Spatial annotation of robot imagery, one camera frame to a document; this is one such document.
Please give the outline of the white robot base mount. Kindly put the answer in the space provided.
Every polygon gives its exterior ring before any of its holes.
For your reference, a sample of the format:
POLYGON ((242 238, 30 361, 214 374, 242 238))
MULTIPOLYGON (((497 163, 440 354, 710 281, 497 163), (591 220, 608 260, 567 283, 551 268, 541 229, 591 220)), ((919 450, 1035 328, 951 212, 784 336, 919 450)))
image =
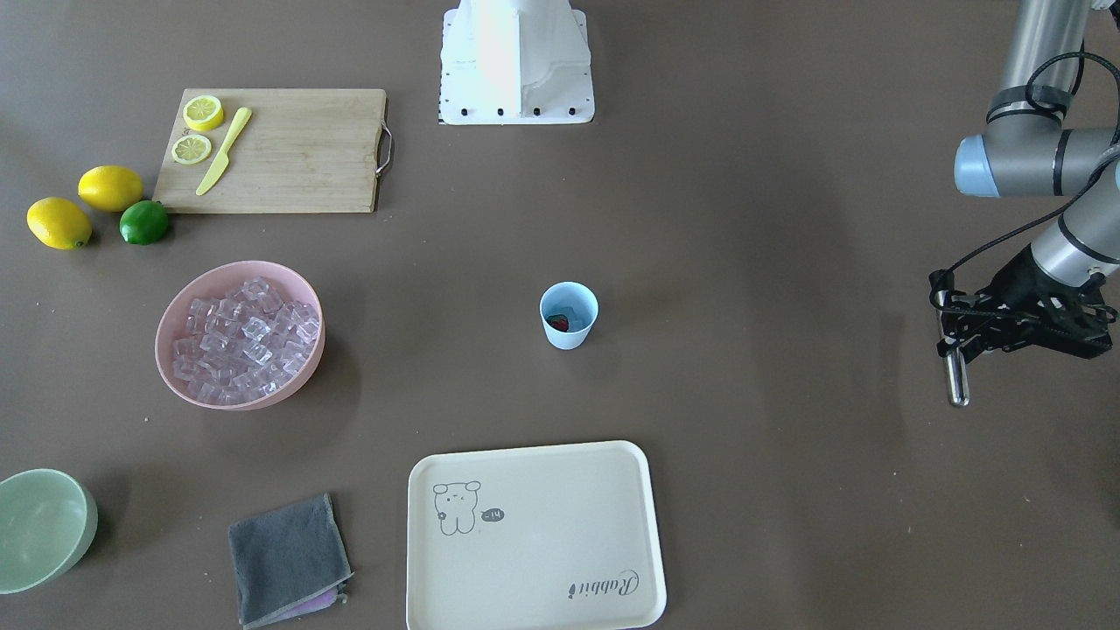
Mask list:
POLYGON ((596 115, 587 17, 568 1, 460 1, 444 13, 437 119, 559 126, 596 115))

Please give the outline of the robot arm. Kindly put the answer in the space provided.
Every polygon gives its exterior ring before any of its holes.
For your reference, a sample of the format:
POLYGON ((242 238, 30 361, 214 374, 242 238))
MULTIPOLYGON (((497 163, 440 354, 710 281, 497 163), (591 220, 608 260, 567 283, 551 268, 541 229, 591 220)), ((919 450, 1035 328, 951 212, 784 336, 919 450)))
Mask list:
POLYGON ((955 183, 977 197, 1065 197, 1045 231, 976 294, 955 272, 928 277, 937 354, 965 364, 995 350, 1052 348, 1095 358, 1112 348, 1117 311, 1103 286, 1117 272, 1117 127, 1068 129, 1068 106, 1091 55, 1092 1, 1024 1, 984 133, 956 148, 955 183))

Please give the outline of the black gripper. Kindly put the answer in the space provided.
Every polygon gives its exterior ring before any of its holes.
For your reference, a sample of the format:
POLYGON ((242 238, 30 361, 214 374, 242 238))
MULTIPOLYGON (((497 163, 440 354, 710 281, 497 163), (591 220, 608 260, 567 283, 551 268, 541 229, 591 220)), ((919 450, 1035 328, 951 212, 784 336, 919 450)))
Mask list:
POLYGON ((959 351, 962 361, 995 350, 1051 348, 1060 354, 1093 359, 1113 348, 1109 327, 1117 311, 1101 294, 1105 275, 1088 276, 1080 286, 1056 282, 1025 247, 1004 266, 983 291, 956 290, 955 272, 928 274, 928 303, 934 311, 961 318, 996 318, 998 306, 1011 313, 1001 319, 937 319, 942 358, 959 351))

